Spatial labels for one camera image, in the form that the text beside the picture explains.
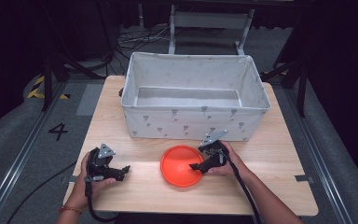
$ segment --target orange bowl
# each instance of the orange bowl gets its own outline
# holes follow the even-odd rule
[[[170,184],[185,188],[196,184],[202,177],[202,173],[191,169],[189,164],[201,162],[202,156],[195,148],[176,146],[164,153],[160,168]]]

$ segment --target hand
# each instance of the hand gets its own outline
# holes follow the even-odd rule
[[[238,170],[240,171],[241,178],[245,178],[247,175],[251,174],[252,172],[249,168],[243,163],[241,157],[234,151],[232,146],[224,141],[220,141],[228,150],[228,156],[231,158],[231,161],[234,162],[235,166],[237,166]],[[208,174],[211,175],[227,175],[235,177],[234,171],[231,168],[231,165],[226,162],[224,166],[220,167],[213,167],[208,170]]]
[[[65,206],[67,207],[75,207],[82,210],[87,208],[88,201],[87,197],[85,196],[86,183],[84,182],[84,177],[86,177],[87,174],[86,169],[87,163],[89,161],[89,155],[90,153],[88,152],[83,158],[83,161],[81,162],[81,172],[80,175],[77,177],[77,180],[75,182],[74,188],[72,189],[72,193],[68,198],[68,201],[66,201]],[[117,181],[114,178],[109,178],[98,182],[92,182],[92,199],[95,199],[95,197],[97,197],[98,193],[102,189],[105,189],[116,182]]]

